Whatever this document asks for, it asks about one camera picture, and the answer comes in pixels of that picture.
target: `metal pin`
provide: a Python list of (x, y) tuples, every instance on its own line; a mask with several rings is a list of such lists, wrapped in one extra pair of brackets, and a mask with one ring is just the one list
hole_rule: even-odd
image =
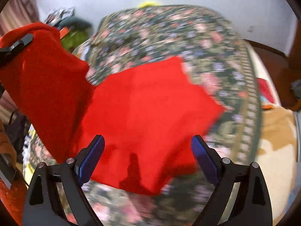
[(222, 159), (222, 161), (223, 161), (223, 163), (225, 163), (225, 164), (229, 164), (231, 161), (230, 161), (230, 159), (229, 158), (223, 158)]
[(73, 158), (68, 158), (66, 160), (67, 164), (72, 164), (74, 162), (74, 159)]
[(45, 165), (44, 162), (40, 162), (40, 163), (38, 164), (38, 168), (42, 168), (44, 165)]
[(254, 167), (254, 168), (258, 168), (258, 167), (259, 167), (259, 165), (258, 165), (258, 163), (257, 163), (257, 162), (252, 162), (252, 167)]

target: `baseboard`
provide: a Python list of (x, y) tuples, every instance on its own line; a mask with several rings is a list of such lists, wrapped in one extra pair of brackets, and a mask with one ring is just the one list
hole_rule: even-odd
[(283, 58), (287, 58), (286, 57), (286, 55), (283, 53), (283, 52), (281, 52), (281, 51), (279, 51), (279, 50), (277, 50), (277, 49), (275, 49), (275, 48), (272, 48), (272, 47), (269, 47), (269, 46), (267, 46), (267, 45), (264, 45), (264, 44), (261, 44), (261, 43), (259, 43), (259, 42), (255, 42), (255, 41), (252, 41), (252, 40), (246, 40), (248, 43), (250, 43), (251, 44), (251, 46), (253, 46), (253, 47), (258, 47), (258, 48), (261, 48), (261, 49), (265, 49), (265, 50), (267, 50), (267, 51), (270, 51), (270, 52), (272, 52), (272, 53), (275, 53), (275, 54), (277, 54), (277, 55), (280, 55), (281, 57), (283, 57)]

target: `floral blanket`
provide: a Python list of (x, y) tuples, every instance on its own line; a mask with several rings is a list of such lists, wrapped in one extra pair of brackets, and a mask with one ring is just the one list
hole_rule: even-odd
[[(92, 84), (131, 67), (180, 55), (191, 83), (201, 85), (226, 109), (204, 137), (208, 145), (236, 163), (255, 159), (261, 108), (254, 70), (245, 42), (219, 13), (187, 5), (123, 10), (104, 17), (97, 34), (74, 54), (90, 65), (87, 79)], [(37, 134), (30, 149), (31, 170), (40, 161), (56, 163)], [(155, 197), (95, 181), (82, 189), (104, 225), (184, 226), (194, 222), (214, 187), (199, 170), (174, 178)], [(75, 222), (61, 188), (60, 193), (68, 219)]]

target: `floral bedspread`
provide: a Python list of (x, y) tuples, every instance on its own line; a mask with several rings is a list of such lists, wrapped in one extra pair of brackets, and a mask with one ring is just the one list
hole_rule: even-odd
[[(180, 55), (183, 70), (226, 112), (204, 137), (221, 157), (249, 164), (257, 151), (261, 109), (254, 70), (244, 40), (219, 13), (200, 6), (128, 9), (103, 18), (96, 35), (74, 54), (88, 62), (87, 79), (100, 84), (108, 75)], [(30, 165), (56, 161), (38, 135), (31, 141)], [(199, 170), (169, 182), (155, 197), (118, 190), (95, 181), (83, 186), (104, 225), (191, 225), (214, 187)], [(67, 217), (75, 222), (60, 188)], [(225, 211), (223, 220), (229, 211)]]

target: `blue gripper pad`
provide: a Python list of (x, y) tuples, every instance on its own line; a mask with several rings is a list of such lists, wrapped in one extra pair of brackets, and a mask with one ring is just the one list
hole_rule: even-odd
[(86, 158), (83, 160), (78, 171), (78, 183), (80, 186), (82, 186), (84, 183), (89, 182), (90, 177), (104, 151), (103, 136), (95, 136), (90, 145), (93, 145), (93, 147), (92, 149), (90, 149)]
[(219, 184), (218, 169), (196, 136), (192, 138), (191, 149), (207, 181), (214, 186), (217, 186)]

